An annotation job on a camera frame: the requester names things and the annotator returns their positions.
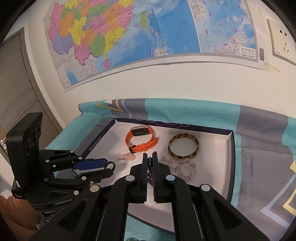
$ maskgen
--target watch screen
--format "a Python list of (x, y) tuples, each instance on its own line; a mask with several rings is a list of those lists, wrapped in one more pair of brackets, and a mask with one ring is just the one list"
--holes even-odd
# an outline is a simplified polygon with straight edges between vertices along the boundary
[(134, 137), (144, 136), (144, 135), (149, 135), (150, 134), (147, 127), (133, 129), (133, 130), (131, 130), (131, 132), (132, 132)]

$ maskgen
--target orange cloth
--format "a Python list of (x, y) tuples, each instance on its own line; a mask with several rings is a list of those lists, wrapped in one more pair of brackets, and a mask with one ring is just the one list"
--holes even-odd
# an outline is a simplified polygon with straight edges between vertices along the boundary
[(37, 219), (42, 214), (33, 209), (27, 200), (0, 196), (0, 213), (19, 241), (28, 241), (38, 231)]

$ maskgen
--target tortoiseshell bangle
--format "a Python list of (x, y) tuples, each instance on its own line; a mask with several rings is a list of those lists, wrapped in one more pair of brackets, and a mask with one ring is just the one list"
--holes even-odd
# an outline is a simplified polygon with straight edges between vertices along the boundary
[[(170, 146), (175, 140), (180, 139), (180, 138), (189, 138), (191, 140), (194, 140), (194, 142), (196, 143), (196, 150), (188, 156), (179, 156), (179, 155), (176, 155), (175, 153), (173, 153), (170, 149)], [(197, 138), (191, 134), (188, 134), (188, 133), (182, 133), (182, 134), (175, 135), (168, 143), (168, 152), (176, 160), (185, 160), (186, 158), (192, 159), (196, 156), (199, 149), (200, 149), (200, 144), (199, 144)]]

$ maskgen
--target orange watch strap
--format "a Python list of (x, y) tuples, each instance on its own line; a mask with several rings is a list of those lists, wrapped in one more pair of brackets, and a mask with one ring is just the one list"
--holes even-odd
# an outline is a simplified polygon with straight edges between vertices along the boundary
[(154, 147), (158, 143), (158, 137), (154, 136), (153, 130), (150, 126), (148, 126), (148, 131), (152, 135), (152, 137), (150, 138), (150, 140), (147, 143), (143, 143), (142, 145), (138, 145), (138, 146), (134, 146), (134, 147), (130, 148), (131, 145), (129, 144), (129, 141), (133, 137), (133, 134), (130, 130), (127, 133), (126, 138), (125, 138), (125, 142), (126, 142), (127, 147), (130, 148), (130, 150), (133, 152), (147, 151), (150, 148)]

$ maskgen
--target camera lens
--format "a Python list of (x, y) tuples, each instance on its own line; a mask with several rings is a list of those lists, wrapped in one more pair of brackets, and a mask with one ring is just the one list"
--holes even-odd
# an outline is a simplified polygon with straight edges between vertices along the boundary
[(36, 141), (37, 141), (37, 129), (35, 129), (33, 132), (32, 144), (35, 145)]
[(31, 141), (28, 140), (28, 143), (27, 143), (27, 155), (30, 155), (31, 147), (32, 147), (32, 145), (31, 145)]
[(41, 123), (38, 126), (38, 133), (41, 132)]

